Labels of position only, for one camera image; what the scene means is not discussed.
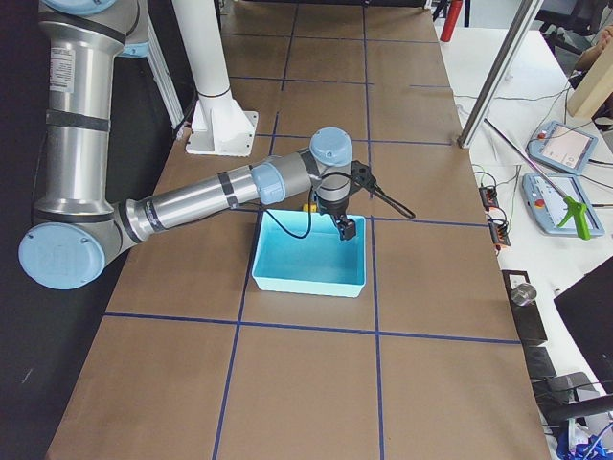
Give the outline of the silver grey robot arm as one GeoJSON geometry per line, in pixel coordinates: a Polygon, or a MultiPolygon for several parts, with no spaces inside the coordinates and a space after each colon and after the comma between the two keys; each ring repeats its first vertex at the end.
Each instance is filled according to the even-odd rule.
{"type": "Polygon", "coordinates": [[[352,144],[340,128],[318,130],[306,149],[156,194],[163,152],[129,158],[109,146],[112,82],[119,58],[150,70],[161,105],[174,84],[144,1],[43,1],[38,23],[50,40],[46,181],[34,197],[33,225],[19,262],[47,288],[81,288],[150,236],[242,203],[274,204],[309,192],[342,240],[356,229],[347,214],[352,144]]]}

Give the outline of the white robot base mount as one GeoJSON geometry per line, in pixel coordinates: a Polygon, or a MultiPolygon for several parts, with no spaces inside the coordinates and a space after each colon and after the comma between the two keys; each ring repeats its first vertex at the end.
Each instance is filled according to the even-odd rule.
{"type": "Polygon", "coordinates": [[[248,156],[259,115],[243,110],[233,97],[214,2],[175,0],[172,5],[197,96],[187,152],[248,156]]]}

